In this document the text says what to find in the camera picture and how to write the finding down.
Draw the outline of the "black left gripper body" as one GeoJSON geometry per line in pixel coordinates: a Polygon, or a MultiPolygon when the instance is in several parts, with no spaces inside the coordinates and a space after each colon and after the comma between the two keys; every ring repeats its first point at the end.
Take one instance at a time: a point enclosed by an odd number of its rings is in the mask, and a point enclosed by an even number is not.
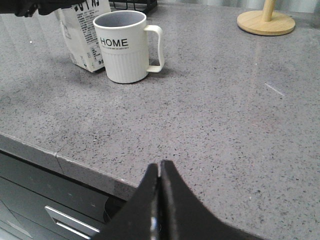
{"type": "Polygon", "coordinates": [[[69,8],[82,2],[82,0],[0,0],[0,13],[32,17],[38,11],[40,15],[46,16],[57,9],[69,8]]]}

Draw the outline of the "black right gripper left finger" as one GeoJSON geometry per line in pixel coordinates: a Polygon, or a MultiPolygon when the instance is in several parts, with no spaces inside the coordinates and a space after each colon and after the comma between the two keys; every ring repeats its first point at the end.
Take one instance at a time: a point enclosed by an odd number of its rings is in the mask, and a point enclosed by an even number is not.
{"type": "Polygon", "coordinates": [[[147,167],[132,198],[93,238],[95,240],[159,240],[158,165],[147,167]]]}

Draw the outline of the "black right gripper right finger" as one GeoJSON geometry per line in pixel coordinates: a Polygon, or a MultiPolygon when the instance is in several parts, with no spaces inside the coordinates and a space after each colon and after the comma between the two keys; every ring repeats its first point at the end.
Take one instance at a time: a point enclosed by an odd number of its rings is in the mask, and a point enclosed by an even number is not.
{"type": "Polygon", "coordinates": [[[160,164],[161,234],[164,240],[261,240],[224,223],[190,190],[174,163],[160,164]]]}

